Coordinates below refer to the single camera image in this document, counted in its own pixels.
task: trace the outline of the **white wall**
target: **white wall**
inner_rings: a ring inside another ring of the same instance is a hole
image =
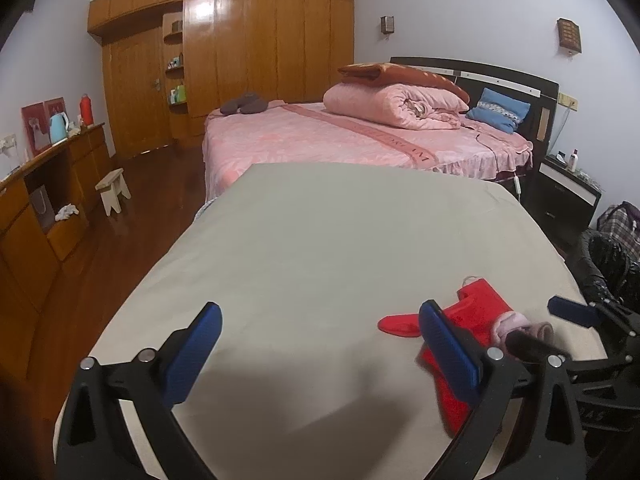
[[[391,56],[464,59],[532,73],[578,99],[556,148],[578,148],[579,166],[605,189],[598,208],[640,206],[640,54],[606,0],[354,0],[358,62]],[[396,33],[380,34],[395,15]],[[583,54],[558,52],[556,20],[580,26]],[[556,128],[566,108],[558,108]]]
[[[82,94],[92,99],[94,119],[106,122],[110,153],[114,153],[102,85],[102,49],[86,31],[89,0],[36,0],[0,50],[0,137],[16,134],[18,156],[28,147],[20,108],[63,97],[69,118],[76,121]],[[16,165],[0,154],[0,178]]]

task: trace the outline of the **headboard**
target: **headboard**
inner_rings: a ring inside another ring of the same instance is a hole
[[[531,74],[457,59],[392,57],[391,63],[422,68],[451,79],[469,94],[469,107],[478,103],[482,90],[490,88],[531,104],[518,133],[533,143],[535,170],[545,158],[558,104],[558,83]]]

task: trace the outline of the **screw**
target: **screw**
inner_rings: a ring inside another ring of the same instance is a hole
[[[148,363],[154,360],[156,357],[156,351],[153,348],[145,348],[138,354],[138,361]]]
[[[552,365],[553,368],[559,368],[562,366],[562,359],[557,355],[550,355],[546,358],[547,362]]]
[[[93,357],[85,357],[80,361],[80,367],[82,370],[91,370],[94,367],[95,359]]]
[[[496,348],[495,346],[488,348],[486,354],[489,356],[489,359],[493,359],[494,361],[499,361],[504,357],[502,350]]]

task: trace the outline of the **bed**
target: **bed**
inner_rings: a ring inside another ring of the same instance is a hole
[[[376,323],[429,298],[453,304],[469,275],[533,322],[550,320],[575,358],[604,357],[592,330],[546,312],[552,295],[582,297],[503,187],[331,163],[254,164],[154,266],[91,355],[108,364],[158,348],[215,301],[222,336],[173,413],[218,478],[424,478],[450,442],[433,378],[415,362],[419,339]],[[122,404],[146,470],[165,478]]]
[[[413,131],[356,119],[360,129],[331,123],[322,103],[277,107],[254,116],[240,114],[206,121],[203,143],[207,200],[222,194],[252,164],[267,162],[348,162],[374,166],[427,169],[482,180],[495,180],[508,189],[513,176],[524,181],[537,169],[548,147],[558,100],[558,85],[551,81],[491,65],[451,59],[394,57],[391,62],[439,73],[470,96],[470,107],[484,88],[497,90],[531,104],[516,136],[494,130],[478,135],[463,119],[459,130]],[[382,130],[392,142],[361,131]],[[529,151],[511,144],[529,142]],[[434,164],[422,168],[399,144],[428,150]]]

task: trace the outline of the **plaid bag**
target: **plaid bag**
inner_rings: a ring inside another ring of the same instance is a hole
[[[634,260],[640,260],[640,210],[629,202],[612,205],[598,218],[596,229],[619,241]]]

